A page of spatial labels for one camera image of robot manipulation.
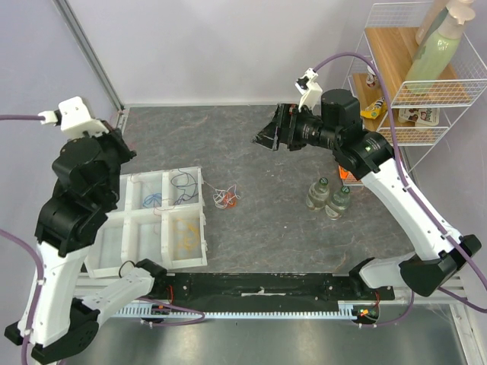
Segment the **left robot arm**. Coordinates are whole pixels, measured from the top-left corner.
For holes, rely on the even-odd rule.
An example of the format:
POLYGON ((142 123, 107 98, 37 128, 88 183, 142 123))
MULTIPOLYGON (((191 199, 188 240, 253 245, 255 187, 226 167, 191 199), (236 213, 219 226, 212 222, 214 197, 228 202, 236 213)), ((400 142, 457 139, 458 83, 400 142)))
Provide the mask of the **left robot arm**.
POLYGON ((117 207, 120 171, 136 153, 119 129, 91 120, 62 147, 52 169, 53 195, 41 208, 35 229, 38 272, 23 317, 5 337, 39 364, 54 364, 81 353, 99 328, 139 297, 161 298, 167 271, 143 259, 101 291, 77 298, 76 282, 98 230, 117 207))

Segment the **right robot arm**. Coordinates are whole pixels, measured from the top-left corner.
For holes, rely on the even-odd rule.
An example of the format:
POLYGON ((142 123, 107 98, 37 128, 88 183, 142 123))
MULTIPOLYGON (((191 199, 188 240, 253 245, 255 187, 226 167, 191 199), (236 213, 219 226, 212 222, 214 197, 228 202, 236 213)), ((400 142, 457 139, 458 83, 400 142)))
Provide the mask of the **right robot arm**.
POLYGON ((463 235, 426 201, 388 140, 364 128, 360 103, 349 90, 323 93, 319 115, 307 106, 280 103, 253 143, 271 151, 282 144, 290 151, 308 145, 332 151, 338 165, 372 191, 406 232, 413 252, 367 259, 355 267, 358 274, 349 279, 348 287, 357 299, 368 298, 378 287, 401 284, 428 297, 482 247, 475 235, 463 235))

